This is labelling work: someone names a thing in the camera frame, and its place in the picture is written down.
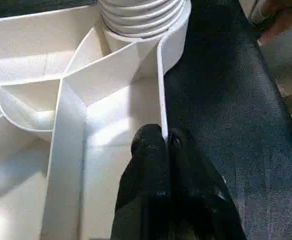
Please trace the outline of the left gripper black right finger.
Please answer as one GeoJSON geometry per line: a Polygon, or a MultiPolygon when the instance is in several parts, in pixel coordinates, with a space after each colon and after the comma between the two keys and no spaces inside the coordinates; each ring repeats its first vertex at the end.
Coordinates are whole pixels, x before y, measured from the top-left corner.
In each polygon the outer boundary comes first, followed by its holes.
{"type": "Polygon", "coordinates": [[[169,133],[172,192],[181,219],[200,240],[246,239],[241,219],[222,175],[188,130],[169,133]]]}

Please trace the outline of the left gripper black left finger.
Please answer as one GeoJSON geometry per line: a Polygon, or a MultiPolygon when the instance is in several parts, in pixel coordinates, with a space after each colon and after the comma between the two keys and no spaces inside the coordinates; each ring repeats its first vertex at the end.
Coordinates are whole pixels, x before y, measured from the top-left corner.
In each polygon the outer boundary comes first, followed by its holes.
{"type": "Polygon", "coordinates": [[[170,173],[161,127],[146,124],[131,143],[131,160],[118,188],[113,240],[166,240],[170,218],[170,173]]]}

